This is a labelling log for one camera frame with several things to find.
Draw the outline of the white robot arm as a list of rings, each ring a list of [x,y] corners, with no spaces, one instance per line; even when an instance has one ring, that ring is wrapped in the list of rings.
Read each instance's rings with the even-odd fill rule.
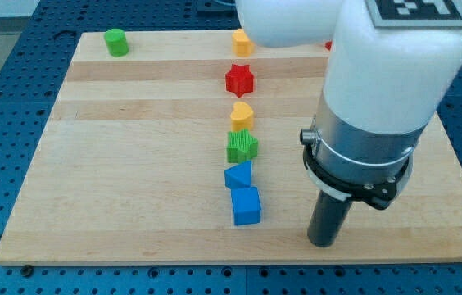
[[[462,1],[242,0],[257,45],[331,41],[304,165],[338,201],[382,210],[401,192],[419,136],[462,66]]]

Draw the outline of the red block behind arm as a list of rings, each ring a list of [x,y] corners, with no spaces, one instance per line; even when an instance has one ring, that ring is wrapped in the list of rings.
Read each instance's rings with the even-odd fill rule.
[[[333,46],[333,42],[332,42],[332,41],[328,41],[328,42],[325,43],[324,46],[325,46],[325,48],[326,48],[327,50],[330,51],[331,48],[332,48],[332,46]]]

